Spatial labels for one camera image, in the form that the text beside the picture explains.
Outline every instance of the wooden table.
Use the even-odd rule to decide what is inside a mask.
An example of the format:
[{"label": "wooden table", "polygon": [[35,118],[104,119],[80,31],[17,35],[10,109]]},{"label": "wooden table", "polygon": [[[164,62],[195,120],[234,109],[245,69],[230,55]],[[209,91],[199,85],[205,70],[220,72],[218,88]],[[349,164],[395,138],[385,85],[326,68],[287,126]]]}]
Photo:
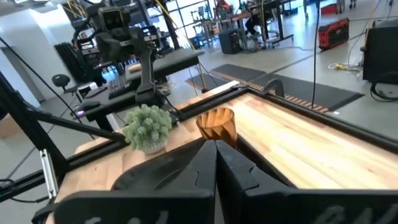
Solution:
[{"label": "wooden table", "polygon": [[[237,82],[230,82],[178,105],[183,108]],[[398,189],[398,155],[344,134],[279,105],[245,94],[221,107],[235,113],[238,133],[301,189]],[[201,138],[195,118],[173,128],[166,151]],[[89,149],[98,138],[77,148]],[[56,199],[80,190],[109,190],[125,171],[159,156],[145,156],[130,147],[69,172]],[[49,216],[47,224],[53,223]]]}]

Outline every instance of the black metal frame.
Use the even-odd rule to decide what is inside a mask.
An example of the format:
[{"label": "black metal frame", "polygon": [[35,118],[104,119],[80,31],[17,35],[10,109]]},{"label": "black metal frame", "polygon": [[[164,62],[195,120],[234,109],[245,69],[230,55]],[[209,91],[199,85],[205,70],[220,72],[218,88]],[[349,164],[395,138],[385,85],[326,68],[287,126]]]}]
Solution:
[{"label": "black metal frame", "polygon": [[[37,143],[38,140],[44,139],[44,141],[51,141],[51,139],[48,137],[46,133],[43,133],[43,137],[33,135],[33,132],[37,132],[35,127],[37,127],[38,122],[36,119],[34,119],[33,116],[29,113],[16,113],[18,112],[17,108],[20,103],[20,99],[15,99],[14,102],[12,102],[12,97],[9,97],[9,100],[5,99],[6,97],[4,95],[4,90],[3,86],[1,85],[2,82],[0,82],[0,98],[2,100],[5,100],[6,103],[5,105],[9,106],[10,108],[13,109],[13,111],[10,111],[11,116],[17,121],[17,123],[20,125],[20,127],[25,131],[25,133],[28,135],[29,138],[31,138],[32,142],[38,147],[39,150],[43,149],[42,145]],[[283,93],[283,90],[281,90],[281,86],[279,85],[277,81],[270,81],[270,88],[275,88],[276,93]],[[266,91],[258,91],[255,90],[249,86],[244,86],[244,85],[235,85],[232,86],[231,88],[222,91],[220,93],[217,93],[215,95],[212,95],[208,98],[205,98],[204,100],[201,100],[199,102],[196,102],[192,105],[189,105],[183,109],[180,110],[180,112],[184,115],[180,121],[185,121],[187,119],[193,118],[195,116],[198,116],[199,114],[202,114],[214,107],[217,107],[219,105],[222,105],[223,103],[226,103],[230,100],[233,100],[239,96],[242,96],[244,94],[253,94],[257,97],[260,97],[262,99],[265,99],[267,101],[270,101],[272,103],[275,103],[279,106],[282,106],[284,108],[287,108],[288,110],[291,110],[293,112],[296,112],[298,114],[301,114],[303,116],[306,116],[310,119],[313,119],[315,121],[321,122],[325,125],[328,125],[332,128],[335,128],[339,131],[342,131],[346,134],[349,134],[351,136],[354,136],[358,139],[361,139],[363,141],[366,141],[370,144],[373,144],[375,146],[381,147],[389,152],[392,152],[394,154],[398,154],[398,141],[385,137],[383,135],[380,135],[378,133],[374,133],[370,130],[360,128],[358,126],[354,126],[352,124],[346,123],[340,119],[327,116],[325,114],[320,114],[316,111],[310,110],[308,108],[304,108],[300,105],[296,105],[294,103],[291,103],[289,101],[284,100],[280,96],[274,96],[269,94]],[[58,162],[63,162],[63,164],[56,164],[54,163],[57,168],[57,170],[64,169],[65,172],[69,172],[73,169],[76,169],[78,167],[81,167],[89,162],[95,161],[96,159],[99,159],[105,155],[108,155],[112,152],[115,152],[119,149],[122,149],[123,147],[127,146],[125,142],[114,142],[114,141],[108,141],[102,144],[99,144],[95,147],[92,147],[91,149],[79,153],[77,155],[74,155],[67,160],[63,161],[63,157],[59,157],[59,150],[55,147],[54,149],[50,150],[50,155],[52,156],[53,161],[56,160]],[[58,182],[59,184],[62,183],[63,176],[58,177]],[[40,184],[44,183],[44,177],[42,171],[37,171],[31,175],[25,176],[22,179],[19,179],[16,181],[14,184],[13,188],[11,186],[8,187],[3,187],[0,189],[0,202],[7,200],[15,195],[21,194],[29,189],[32,189]]]}]

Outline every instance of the black speaker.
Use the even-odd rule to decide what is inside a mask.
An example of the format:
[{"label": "black speaker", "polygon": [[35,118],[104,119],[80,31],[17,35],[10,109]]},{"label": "black speaker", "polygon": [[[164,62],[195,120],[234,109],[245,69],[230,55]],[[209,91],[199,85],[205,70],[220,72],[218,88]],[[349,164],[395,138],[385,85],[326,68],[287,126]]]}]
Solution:
[{"label": "black speaker", "polygon": [[239,45],[239,30],[225,30],[218,34],[221,44],[221,50],[224,54],[236,54],[241,51]]},{"label": "black speaker", "polygon": [[398,84],[397,40],[398,19],[379,23],[369,29],[363,49],[363,80]]}]

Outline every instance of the black mat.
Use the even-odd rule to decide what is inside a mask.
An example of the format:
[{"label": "black mat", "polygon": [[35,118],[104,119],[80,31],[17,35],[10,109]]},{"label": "black mat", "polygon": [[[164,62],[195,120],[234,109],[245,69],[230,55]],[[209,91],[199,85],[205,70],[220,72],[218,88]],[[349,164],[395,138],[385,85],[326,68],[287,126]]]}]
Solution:
[{"label": "black mat", "polygon": [[[211,71],[210,73],[213,74],[213,79],[215,81],[213,81],[209,77],[209,75],[205,75],[206,87],[209,90],[217,87],[215,82],[217,82],[218,85],[223,85],[225,83],[228,83],[229,81],[237,80],[243,84],[250,85],[252,88],[262,91],[264,89],[264,86],[267,84],[269,80],[274,78],[279,79],[283,83],[286,100],[305,106],[307,108],[311,108],[312,88],[313,88],[312,82],[284,77],[276,74],[262,75],[251,80],[250,82],[247,82],[243,80],[241,76],[240,76],[241,78],[234,77],[233,75],[235,73],[224,74],[214,71]],[[255,75],[253,74],[249,73],[246,74],[246,77],[254,77],[254,76]],[[186,82],[192,85],[191,79],[186,80]],[[194,82],[193,86],[195,86],[199,90],[203,88],[201,78],[199,76],[193,77],[193,82]],[[316,84],[315,89],[316,93],[315,93],[315,102],[313,109],[321,113],[335,111],[341,108],[342,106],[347,105],[348,103],[351,103],[352,101],[357,100],[358,98],[363,96],[363,94],[357,92],[343,90],[322,84]]]},{"label": "black mat", "polygon": [[244,68],[237,65],[225,64],[220,67],[214,68],[211,71],[214,75],[229,75],[231,77],[235,77],[236,81],[250,81],[261,75],[266,74],[264,71],[255,70],[251,68]]}]

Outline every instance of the white floor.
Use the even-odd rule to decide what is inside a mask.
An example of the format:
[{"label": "white floor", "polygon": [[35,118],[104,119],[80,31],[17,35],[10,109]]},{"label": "white floor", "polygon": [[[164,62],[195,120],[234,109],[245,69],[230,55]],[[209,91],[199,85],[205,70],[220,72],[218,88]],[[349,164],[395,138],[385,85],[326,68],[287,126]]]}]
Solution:
[{"label": "white floor", "polygon": [[[344,14],[322,16],[320,24],[327,24],[336,21],[337,18],[344,17],[349,17],[351,20],[366,19],[371,15],[371,5],[371,0],[363,0],[357,4],[356,9],[351,11],[347,5]],[[308,8],[308,13],[310,14],[310,18],[307,21],[305,20],[302,8],[299,9],[298,15],[284,19],[284,32],[286,35],[294,34],[294,41],[286,40],[280,44],[280,47],[297,46],[303,49],[312,49],[314,47],[313,41],[316,23],[314,5]],[[386,0],[382,0],[376,9],[375,17],[386,17],[388,13],[389,7],[386,7]],[[398,16],[397,7],[393,6],[391,16]],[[350,36],[353,37],[362,33],[365,23],[366,21],[352,21],[350,23]],[[398,111],[398,104],[376,102],[369,95],[370,85],[362,81],[361,77],[358,78],[350,72],[337,72],[328,69],[328,66],[332,63],[347,63],[349,57],[351,63],[358,63],[361,60],[359,48],[363,43],[364,36],[362,35],[359,40],[358,38],[352,39],[335,49],[317,54],[317,83],[358,91],[366,95],[331,113],[330,116],[336,116],[339,119],[397,139],[398,132],[395,130],[398,127],[398,119],[395,119],[394,115],[395,111]],[[352,54],[349,55],[350,48],[354,44]],[[263,70],[267,73],[277,71],[276,73],[279,75],[310,82],[313,81],[312,51],[302,51],[294,48],[266,50],[254,54],[224,55],[218,47],[215,49],[205,48],[204,50],[206,54],[202,55],[200,60],[207,70],[225,63],[235,63],[243,67]],[[191,69],[191,71],[193,75],[198,73],[196,69]],[[169,96],[172,103],[182,103],[195,96],[193,88],[185,83],[185,80],[188,78],[190,78],[188,70],[180,71],[170,76],[171,82],[175,83],[172,94]],[[381,85],[380,89],[383,89],[384,92],[391,92],[393,95],[398,95],[398,88],[396,86]],[[70,95],[63,97],[67,102],[74,100],[74,97]],[[66,107],[58,99],[46,101],[43,103],[42,108],[57,116],[60,116],[66,110]],[[123,118],[125,113],[119,113],[120,117]],[[68,112],[62,117],[70,119]],[[120,126],[123,125],[121,121],[118,121],[118,123]],[[43,124],[43,127],[46,131],[51,129],[49,135],[65,157],[71,156],[77,146],[90,140],[88,135],[80,134],[76,131],[52,127],[49,124]],[[0,141],[0,177],[7,177],[25,157],[27,159],[13,174],[12,179],[18,179],[40,169],[39,154],[35,150],[32,151],[32,148],[32,143],[23,134]],[[44,195],[45,187],[42,185],[17,196],[17,198],[32,200]],[[0,203],[1,223],[30,223],[30,219],[35,211],[44,205],[45,202],[41,204],[22,204],[10,200]]]}]

